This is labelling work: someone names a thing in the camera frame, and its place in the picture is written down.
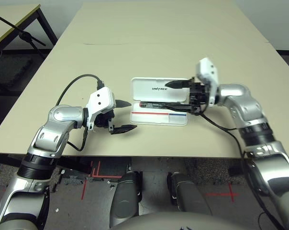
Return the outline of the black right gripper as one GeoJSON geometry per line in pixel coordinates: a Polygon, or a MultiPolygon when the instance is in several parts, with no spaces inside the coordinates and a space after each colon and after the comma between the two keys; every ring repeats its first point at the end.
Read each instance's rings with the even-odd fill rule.
{"type": "Polygon", "coordinates": [[[189,88],[189,104],[167,103],[166,109],[185,113],[204,113],[209,104],[209,89],[200,82],[173,80],[165,84],[169,88],[189,88]]]}

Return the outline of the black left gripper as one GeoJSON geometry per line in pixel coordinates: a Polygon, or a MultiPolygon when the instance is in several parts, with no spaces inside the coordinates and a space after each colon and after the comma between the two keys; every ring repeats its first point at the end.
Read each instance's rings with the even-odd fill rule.
{"type": "MultiPolygon", "coordinates": [[[[125,108],[125,107],[129,107],[132,105],[131,103],[127,101],[123,101],[123,100],[115,100],[115,103],[116,103],[116,108],[125,108]]],[[[96,127],[109,128],[109,122],[113,118],[114,118],[113,110],[110,110],[106,112],[105,114],[99,114],[95,118],[94,125],[96,127]]],[[[110,127],[110,134],[111,135],[122,134],[122,133],[129,132],[135,128],[137,128],[137,125],[122,125],[120,127],[112,126],[110,127]]]]}

